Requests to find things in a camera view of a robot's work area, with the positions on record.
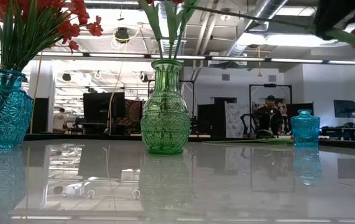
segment duct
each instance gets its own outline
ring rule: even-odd
[[[159,5],[159,27],[160,27],[160,31],[162,33],[162,37],[169,37],[169,31],[168,31],[168,27],[167,27],[167,15],[166,15],[166,9],[165,9],[165,1],[156,1],[156,4]],[[177,13],[179,13],[181,10],[183,9],[182,4],[179,4],[177,6]],[[177,29],[177,35],[180,35],[180,27]],[[169,50],[170,50],[170,43],[168,39],[162,39],[160,40],[160,44],[161,44],[161,48],[159,49],[162,51],[163,55],[167,57],[167,55],[169,55]],[[177,40],[175,40],[174,44],[172,45],[172,55],[174,54],[174,52],[176,51],[177,48]]]
[[[251,12],[251,15],[263,19],[271,19],[275,16],[278,10],[287,2],[288,0],[258,0],[255,9]],[[243,51],[245,51],[247,46],[241,43],[247,38],[247,33],[245,33],[245,31],[251,26],[253,26],[253,22],[262,25],[265,24],[262,21],[253,21],[251,19],[245,19],[242,27],[243,29],[241,36],[225,53],[225,56],[238,57],[243,53]]]

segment person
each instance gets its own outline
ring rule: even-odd
[[[270,95],[265,99],[265,106],[255,112],[259,120],[259,130],[268,130],[278,135],[279,126],[282,123],[281,112],[275,108],[275,97]]]
[[[53,117],[53,133],[63,134],[65,130],[63,130],[63,126],[67,121],[67,115],[64,113],[65,109],[60,108],[59,113],[55,114]]]

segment reflective table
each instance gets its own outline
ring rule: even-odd
[[[355,149],[28,141],[0,152],[0,223],[355,223]]]

